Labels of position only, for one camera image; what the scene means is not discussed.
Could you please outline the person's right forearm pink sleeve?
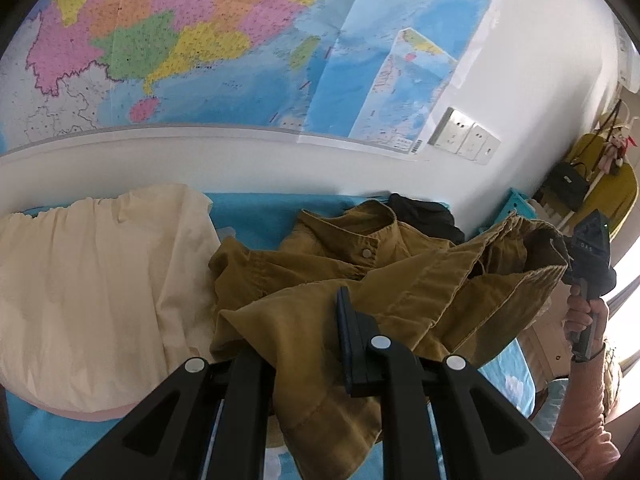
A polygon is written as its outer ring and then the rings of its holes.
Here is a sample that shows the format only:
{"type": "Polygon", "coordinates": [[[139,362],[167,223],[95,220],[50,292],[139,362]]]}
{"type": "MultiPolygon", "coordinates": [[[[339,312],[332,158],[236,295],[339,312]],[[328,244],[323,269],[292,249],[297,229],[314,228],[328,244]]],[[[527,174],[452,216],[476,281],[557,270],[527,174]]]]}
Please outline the person's right forearm pink sleeve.
{"type": "Polygon", "coordinates": [[[620,451],[604,426],[604,350],[586,362],[573,362],[552,444],[584,479],[604,479],[620,451]]]}

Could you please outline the person's right hand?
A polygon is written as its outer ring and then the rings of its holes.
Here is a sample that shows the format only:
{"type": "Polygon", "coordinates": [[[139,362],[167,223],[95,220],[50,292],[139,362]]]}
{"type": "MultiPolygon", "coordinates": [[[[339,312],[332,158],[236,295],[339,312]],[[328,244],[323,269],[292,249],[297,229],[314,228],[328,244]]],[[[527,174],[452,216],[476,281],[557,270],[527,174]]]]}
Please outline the person's right hand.
{"type": "Polygon", "coordinates": [[[604,332],[610,314],[608,305],[602,298],[590,301],[582,298],[582,290],[577,284],[570,286],[570,296],[567,297],[566,304],[567,311],[563,322],[565,338],[572,342],[575,334],[591,327],[591,354],[595,356],[604,346],[604,332]]]}

